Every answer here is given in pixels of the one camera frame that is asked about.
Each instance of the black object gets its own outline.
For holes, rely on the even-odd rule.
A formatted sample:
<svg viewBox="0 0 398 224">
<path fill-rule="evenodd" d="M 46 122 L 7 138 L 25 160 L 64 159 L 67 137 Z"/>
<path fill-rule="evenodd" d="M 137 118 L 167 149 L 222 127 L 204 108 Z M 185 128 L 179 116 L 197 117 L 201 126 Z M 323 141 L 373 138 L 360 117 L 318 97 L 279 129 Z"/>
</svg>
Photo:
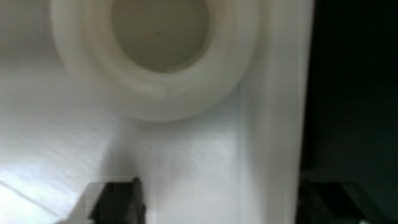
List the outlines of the black object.
<svg viewBox="0 0 398 224">
<path fill-rule="evenodd" d="M 357 222 L 357 214 L 371 224 L 398 223 L 396 0 L 316 1 L 304 135 L 300 201 L 312 209 L 300 205 L 298 217 L 352 201 L 352 214 L 321 213 L 332 223 Z M 305 190 L 320 184 L 339 196 L 314 205 L 334 192 Z"/>
<path fill-rule="evenodd" d="M 142 182 L 106 183 L 89 219 L 94 224 L 145 224 Z"/>
</svg>

